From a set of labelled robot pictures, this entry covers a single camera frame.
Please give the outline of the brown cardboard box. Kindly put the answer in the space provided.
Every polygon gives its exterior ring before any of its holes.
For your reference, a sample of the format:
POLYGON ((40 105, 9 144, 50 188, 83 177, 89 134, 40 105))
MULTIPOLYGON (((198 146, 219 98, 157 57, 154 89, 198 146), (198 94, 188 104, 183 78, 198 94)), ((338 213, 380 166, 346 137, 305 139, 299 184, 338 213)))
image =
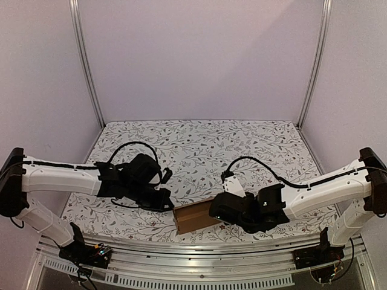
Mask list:
POLYGON ((203 228, 211 227, 221 222, 209 216, 209 209, 214 198, 205 199, 173 209, 177 234, 182 235, 203 228))

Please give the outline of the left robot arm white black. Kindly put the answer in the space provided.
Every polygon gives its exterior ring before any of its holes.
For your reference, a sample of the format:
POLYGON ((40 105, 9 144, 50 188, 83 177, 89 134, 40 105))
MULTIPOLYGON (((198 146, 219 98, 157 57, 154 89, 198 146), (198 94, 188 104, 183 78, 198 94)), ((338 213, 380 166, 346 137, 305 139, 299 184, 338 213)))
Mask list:
POLYGON ((170 190, 163 188, 172 171, 138 154, 128 163, 64 164, 26 156, 14 148, 1 168, 1 216, 16 218, 51 238, 77 262, 90 256, 79 229, 63 222, 47 207, 29 197, 30 192, 74 192, 97 198, 128 198, 148 211, 171 211, 170 190))

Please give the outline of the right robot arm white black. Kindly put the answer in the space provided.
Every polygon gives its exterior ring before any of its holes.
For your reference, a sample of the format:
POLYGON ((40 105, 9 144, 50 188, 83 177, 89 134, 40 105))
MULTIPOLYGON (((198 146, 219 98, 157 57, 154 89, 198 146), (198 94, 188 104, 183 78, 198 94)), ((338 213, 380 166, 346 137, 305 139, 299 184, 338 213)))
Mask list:
POLYGON ((217 194, 209 216, 254 234, 272 230, 312 210, 351 201, 335 224, 324 234, 327 240, 316 246, 313 258, 326 263, 364 224, 386 214, 386 165, 369 147, 339 170, 298 184, 275 176, 277 183, 257 194, 244 191, 236 175, 226 169, 221 175, 222 193, 217 194))

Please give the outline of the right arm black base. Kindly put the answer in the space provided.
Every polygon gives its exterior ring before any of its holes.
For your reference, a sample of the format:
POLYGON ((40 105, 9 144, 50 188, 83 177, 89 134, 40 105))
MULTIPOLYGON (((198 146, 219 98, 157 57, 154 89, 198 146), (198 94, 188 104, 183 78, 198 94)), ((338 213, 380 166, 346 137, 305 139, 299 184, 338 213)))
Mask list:
POLYGON ((328 228, 324 228, 319 236, 319 244, 307 248, 301 248, 292 252, 293 262, 296 269, 311 269, 312 278, 320 283, 330 283, 335 278, 338 266, 333 262, 341 264, 344 258, 344 246, 332 246, 328 239, 328 228))

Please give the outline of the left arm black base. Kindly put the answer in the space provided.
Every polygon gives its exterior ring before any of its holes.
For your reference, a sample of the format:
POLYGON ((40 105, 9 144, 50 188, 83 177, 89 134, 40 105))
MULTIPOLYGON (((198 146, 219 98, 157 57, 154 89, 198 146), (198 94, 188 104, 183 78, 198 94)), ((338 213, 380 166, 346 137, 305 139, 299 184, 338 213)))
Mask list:
POLYGON ((67 246, 60 246, 59 257, 75 265, 88 265, 107 269, 112 256, 112 248, 103 243, 87 245, 80 228, 70 222, 74 232, 73 241, 67 246))

